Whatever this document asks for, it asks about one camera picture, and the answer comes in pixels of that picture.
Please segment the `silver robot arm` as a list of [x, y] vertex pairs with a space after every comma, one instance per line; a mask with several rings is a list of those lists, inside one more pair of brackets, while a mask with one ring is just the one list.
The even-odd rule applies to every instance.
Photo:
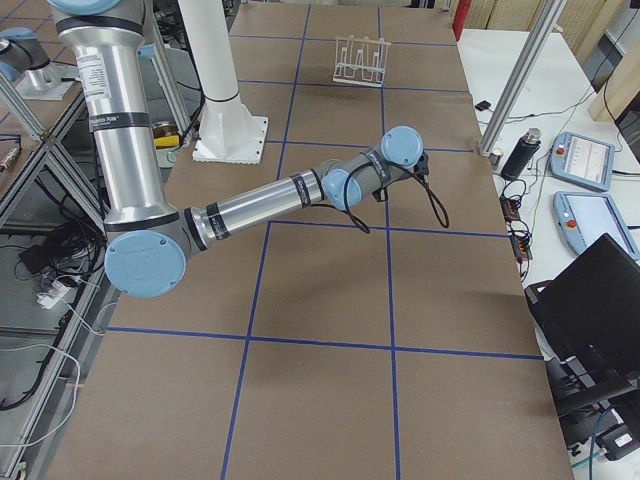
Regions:
[[1, 73], [25, 100], [61, 101], [79, 79], [75, 65], [54, 63], [25, 27], [1, 32]]
[[367, 195], [383, 198], [394, 182], [427, 181], [421, 135], [398, 126], [353, 159], [328, 160], [203, 209], [177, 209], [165, 198], [139, 68], [151, 20], [147, 5], [55, 1], [51, 8], [61, 40], [76, 57], [108, 190], [105, 270], [126, 294], [169, 292], [190, 257], [254, 225], [321, 201], [347, 212]]

